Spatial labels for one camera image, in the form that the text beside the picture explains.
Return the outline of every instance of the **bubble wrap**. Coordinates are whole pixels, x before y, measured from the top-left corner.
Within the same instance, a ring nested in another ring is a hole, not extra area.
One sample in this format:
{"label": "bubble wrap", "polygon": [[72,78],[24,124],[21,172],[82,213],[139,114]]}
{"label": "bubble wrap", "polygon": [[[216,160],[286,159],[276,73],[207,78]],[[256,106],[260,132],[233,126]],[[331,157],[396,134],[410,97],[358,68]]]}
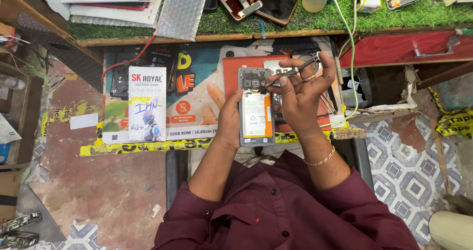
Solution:
{"label": "bubble wrap", "polygon": [[164,0],[154,35],[195,41],[205,0]]}
{"label": "bubble wrap", "polygon": [[95,25],[104,25],[104,26],[153,28],[153,25],[148,25],[148,24],[143,24],[143,23],[103,18],[103,17],[92,17],[92,16],[85,16],[85,15],[72,15],[70,18],[70,21],[72,23],[95,24]]}

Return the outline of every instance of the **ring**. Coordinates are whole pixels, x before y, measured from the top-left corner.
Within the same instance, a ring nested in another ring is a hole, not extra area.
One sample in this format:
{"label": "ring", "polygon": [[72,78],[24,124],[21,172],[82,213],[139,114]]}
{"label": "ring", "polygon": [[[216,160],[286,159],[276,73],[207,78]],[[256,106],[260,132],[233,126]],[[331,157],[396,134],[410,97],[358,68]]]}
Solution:
{"label": "ring", "polygon": [[309,78],[305,78],[304,80],[302,80],[303,82],[309,82],[312,78],[315,78],[316,75],[314,74],[313,76],[309,77]]}

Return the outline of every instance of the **green grass mat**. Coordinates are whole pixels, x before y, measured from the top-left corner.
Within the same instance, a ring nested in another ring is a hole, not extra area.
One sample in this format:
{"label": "green grass mat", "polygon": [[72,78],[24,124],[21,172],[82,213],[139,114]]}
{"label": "green grass mat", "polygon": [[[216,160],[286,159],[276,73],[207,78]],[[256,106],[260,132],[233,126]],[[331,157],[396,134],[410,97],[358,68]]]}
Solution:
{"label": "green grass mat", "polygon": [[[386,0],[381,0],[381,9],[373,14],[358,13],[357,30],[372,31],[393,26],[423,26],[451,25],[456,23],[473,22],[471,3],[454,3],[445,7],[443,2],[435,4],[435,0],[421,0],[411,5],[391,11],[386,7]],[[353,0],[338,0],[348,24],[353,24]],[[264,20],[266,32],[295,31],[300,29],[345,29],[338,14],[335,3],[328,3],[318,13],[310,13],[302,7],[302,0],[294,15],[285,28]],[[132,36],[152,35],[154,29],[100,26],[91,24],[71,23],[70,29],[77,39],[90,38],[128,38]],[[204,13],[199,24],[198,32],[254,33],[261,32],[260,17],[251,15],[236,22],[230,13],[219,3],[215,13]]]}

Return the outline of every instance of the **red drawer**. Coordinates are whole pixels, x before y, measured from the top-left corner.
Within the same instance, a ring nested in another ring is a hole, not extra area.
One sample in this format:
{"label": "red drawer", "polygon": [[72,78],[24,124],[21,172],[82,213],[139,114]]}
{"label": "red drawer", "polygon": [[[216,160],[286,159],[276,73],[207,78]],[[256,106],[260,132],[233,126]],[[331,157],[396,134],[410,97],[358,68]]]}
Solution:
{"label": "red drawer", "polygon": [[[446,60],[473,60],[473,36],[454,36],[455,31],[380,35],[364,37],[355,45],[355,67],[415,64]],[[449,51],[447,44],[451,37],[460,43]],[[416,55],[433,54],[416,57]],[[340,59],[340,66],[350,67],[352,50]]]}

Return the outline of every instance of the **red cable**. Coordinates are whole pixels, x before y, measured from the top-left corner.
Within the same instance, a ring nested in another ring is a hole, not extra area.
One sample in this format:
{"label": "red cable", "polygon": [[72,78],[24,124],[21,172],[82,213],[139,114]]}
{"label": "red cable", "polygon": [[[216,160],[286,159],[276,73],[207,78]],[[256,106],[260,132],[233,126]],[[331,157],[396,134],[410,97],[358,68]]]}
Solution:
{"label": "red cable", "polygon": [[102,79],[100,80],[100,82],[102,83],[102,86],[103,86],[103,78],[105,77],[105,74],[112,68],[114,68],[115,66],[122,66],[122,65],[126,65],[126,64],[129,64],[131,62],[134,62],[136,60],[138,60],[138,58],[143,54],[143,52],[145,52],[146,48],[150,45],[151,41],[154,40],[156,36],[153,35],[150,40],[148,41],[148,43],[146,43],[145,47],[141,50],[141,52],[138,54],[138,56],[136,56],[135,58],[133,58],[132,60],[129,60],[127,62],[123,62],[123,63],[117,63],[117,64],[114,64],[113,66],[110,66],[108,67],[102,74]]}

